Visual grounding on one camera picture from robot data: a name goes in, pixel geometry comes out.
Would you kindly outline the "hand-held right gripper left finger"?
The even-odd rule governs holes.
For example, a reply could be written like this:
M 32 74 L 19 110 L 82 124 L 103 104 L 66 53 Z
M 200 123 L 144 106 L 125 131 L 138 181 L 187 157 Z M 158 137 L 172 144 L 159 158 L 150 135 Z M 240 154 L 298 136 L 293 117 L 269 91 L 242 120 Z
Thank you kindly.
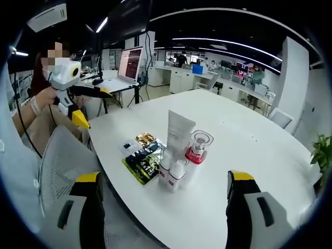
M 101 172 L 81 175 L 48 210 L 50 248 L 106 248 Z

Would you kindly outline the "person's left hand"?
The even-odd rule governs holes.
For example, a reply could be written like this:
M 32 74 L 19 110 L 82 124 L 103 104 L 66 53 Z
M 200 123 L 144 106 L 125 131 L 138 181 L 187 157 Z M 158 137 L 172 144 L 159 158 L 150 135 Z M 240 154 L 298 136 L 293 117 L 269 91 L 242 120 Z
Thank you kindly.
M 46 105 L 52 105 L 57 97 L 57 90 L 53 87 L 48 87 L 42 90 L 36 96 L 38 106 L 43 109 Z

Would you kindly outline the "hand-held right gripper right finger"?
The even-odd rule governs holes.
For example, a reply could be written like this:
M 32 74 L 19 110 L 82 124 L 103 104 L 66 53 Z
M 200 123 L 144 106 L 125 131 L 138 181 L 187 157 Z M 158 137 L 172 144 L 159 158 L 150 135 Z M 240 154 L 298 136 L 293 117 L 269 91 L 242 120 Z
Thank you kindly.
M 293 234 L 286 209 L 248 173 L 228 171 L 226 248 L 280 248 Z

